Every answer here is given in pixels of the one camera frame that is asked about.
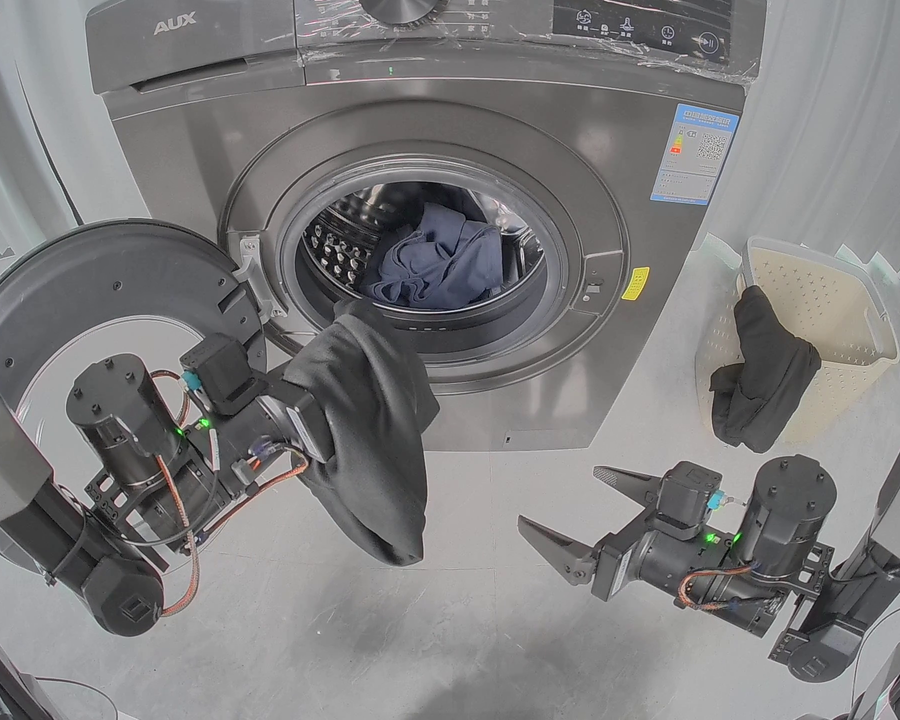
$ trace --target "laundry basket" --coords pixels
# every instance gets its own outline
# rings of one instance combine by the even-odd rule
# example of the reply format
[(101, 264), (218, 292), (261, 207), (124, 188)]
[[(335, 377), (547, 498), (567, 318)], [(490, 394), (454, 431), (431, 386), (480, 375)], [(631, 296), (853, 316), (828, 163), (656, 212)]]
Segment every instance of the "laundry basket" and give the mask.
[(897, 335), (867, 273), (803, 246), (751, 237), (737, 290), (727, 297), (696, 351), (696, 395), (712, 429), (710, 376), (743, 360), (733, 306), (759, 285), (780, 324), (819, 351), (822, 365), (780, 439), (802, 443), (823, 431), (900, 360)]

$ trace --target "blue connector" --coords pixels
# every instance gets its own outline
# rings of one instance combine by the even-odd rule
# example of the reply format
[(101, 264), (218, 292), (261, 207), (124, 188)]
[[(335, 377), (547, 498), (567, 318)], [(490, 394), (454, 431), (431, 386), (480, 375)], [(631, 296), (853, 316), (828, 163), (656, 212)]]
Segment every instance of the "blue connector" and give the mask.
[(722, 490), (714, 490), (713, 495), (710, 496), (710, 500), (706, 502), (706, 508), (710, 511), (720, 509), (720, 506), (724, 503), (724, 492)]
[(192, 370), (183, 371), (183, 382), (187, 385), (187, 389), (191, 392), (196, 392), (204, 386), (204, 384), (201, 382), (201, 378), (197, 376)]

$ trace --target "energy label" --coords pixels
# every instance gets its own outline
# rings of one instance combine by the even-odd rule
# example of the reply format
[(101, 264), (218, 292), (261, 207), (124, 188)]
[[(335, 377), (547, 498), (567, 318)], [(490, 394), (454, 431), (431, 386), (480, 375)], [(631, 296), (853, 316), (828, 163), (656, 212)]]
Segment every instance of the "energy label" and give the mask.
[(706, 206), (739, 122), (736, 114), (679, 104), (649, 198)]

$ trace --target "gray floor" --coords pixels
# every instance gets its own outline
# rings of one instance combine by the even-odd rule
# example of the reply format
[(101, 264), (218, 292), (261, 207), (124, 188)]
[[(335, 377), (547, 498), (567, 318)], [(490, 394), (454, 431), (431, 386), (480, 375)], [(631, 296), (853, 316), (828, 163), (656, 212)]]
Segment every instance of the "gray floor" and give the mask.
[[(709, 313), (731, 285), (721, 262), (691, 255), (588, 450), (431, 455), (426, 558), (413, 568), (362, 555), (289, 483), (208, 546), (193, 606), (139, 638), (105, 634), (65, 590), (0, 559), (0, 641), (22, 669), (93, 683), (140, 720), (841, 714), (849, 674), (807, 685), (766, 659), (783, 616), (759, 640), (646, 585), (605, 604), (565, 584), (516, 532), (519, 513), (589, 542), (619, 529), (633, 505), (592, 479), (596, 464), (661, 474), (690, 459), (722, 472), (729, 493), (749, 493), (778, 450), (757, 456), (713, 438), (693, 374)], [(900, 341), (900, 282), (880, 288)], [(838, 483), (821, 535), (838, 558), (865, 530), (899, 447), (900, 364), (803, 447)], [(728, 506), (718, 527), (739, 517)], [(186, 583), (186, 570), (172, 574), (168, 596)], [(867, 643), (861, 683), (898, 640), (900, 615)]]

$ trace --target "aux logo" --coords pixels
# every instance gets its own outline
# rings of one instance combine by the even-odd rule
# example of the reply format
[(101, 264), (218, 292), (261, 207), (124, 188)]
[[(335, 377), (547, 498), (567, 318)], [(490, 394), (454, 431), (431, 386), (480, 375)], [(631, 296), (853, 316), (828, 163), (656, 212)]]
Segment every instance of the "aux logo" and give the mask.
[(196, 24), (197, 19), (194, 18), (194, 14), (197, 12), (195, 10), (191, 10), (189, 13), (181, 13), (177, 18), (170, 18), (167, 21), (161, 21), (156, 25), (156, 29), (153, 30), (155, 35), (159, 35), (161, 32), (169, 32), (170, 30), (179, 30), (180, 27), (185, 27), (187, 24)]

